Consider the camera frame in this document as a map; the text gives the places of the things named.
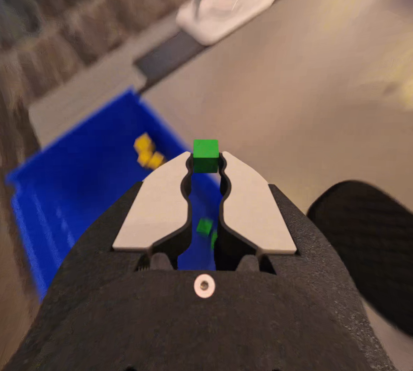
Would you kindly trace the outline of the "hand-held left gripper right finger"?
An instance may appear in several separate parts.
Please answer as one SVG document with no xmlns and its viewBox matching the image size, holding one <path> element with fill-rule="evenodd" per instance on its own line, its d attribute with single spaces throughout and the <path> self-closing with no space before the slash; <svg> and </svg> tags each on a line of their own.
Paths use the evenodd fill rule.
<svg viewBox="0 0 413 371">
<path fill-rule="evenodd" d="M 228 255 L 293 255 L 296 244 L 270 185 L 231 153 L 220 155 L 219 242 Z"/>
</svg>

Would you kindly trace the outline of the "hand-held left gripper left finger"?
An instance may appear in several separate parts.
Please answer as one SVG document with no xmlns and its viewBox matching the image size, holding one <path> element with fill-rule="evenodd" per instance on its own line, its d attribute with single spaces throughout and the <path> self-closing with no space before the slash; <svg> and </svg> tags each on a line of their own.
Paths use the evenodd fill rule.
<svg viewBox="0 0 413 371">
<path fill-rule="evenodd" d="M 192 154 L 188 151 L 150 173 L 112 248 L 143 252 L 187 250 L 192 241 L 192 173 Z"/>
</svg>

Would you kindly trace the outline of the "blue plastic bin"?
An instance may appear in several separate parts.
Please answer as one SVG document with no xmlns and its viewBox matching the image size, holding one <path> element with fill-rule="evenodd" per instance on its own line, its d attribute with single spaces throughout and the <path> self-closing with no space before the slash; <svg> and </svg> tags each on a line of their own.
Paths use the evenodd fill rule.
<svg viewBox="0 0 413 371">
<path fill-rule="evenodd" d="M 128 89 L 8 175 L 40 301 L 86 229 L 150 174 L 133 146 L 145 133 L 167 160 L 193 151 Z"/>
</svg>

